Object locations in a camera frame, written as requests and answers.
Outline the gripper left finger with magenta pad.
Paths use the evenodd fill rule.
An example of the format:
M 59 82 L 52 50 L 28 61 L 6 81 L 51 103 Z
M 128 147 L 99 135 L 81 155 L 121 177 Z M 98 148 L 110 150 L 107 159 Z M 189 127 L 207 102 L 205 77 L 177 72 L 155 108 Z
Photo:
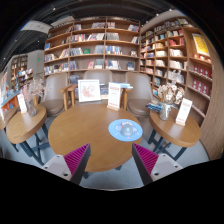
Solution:
M 85 144 L 65 156 L 55 155 L 42 169 L 79 185 L 90 154 L 90 144 Z

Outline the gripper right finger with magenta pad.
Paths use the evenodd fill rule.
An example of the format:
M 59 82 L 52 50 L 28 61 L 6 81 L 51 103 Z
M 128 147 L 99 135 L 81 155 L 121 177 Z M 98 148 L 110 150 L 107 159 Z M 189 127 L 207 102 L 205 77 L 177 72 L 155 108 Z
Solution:
M 132 155 L 143 185 L 148 185 L 182 169 L 182 166 L 167 154 L 156 154 L 135 143 L 132 144 Z

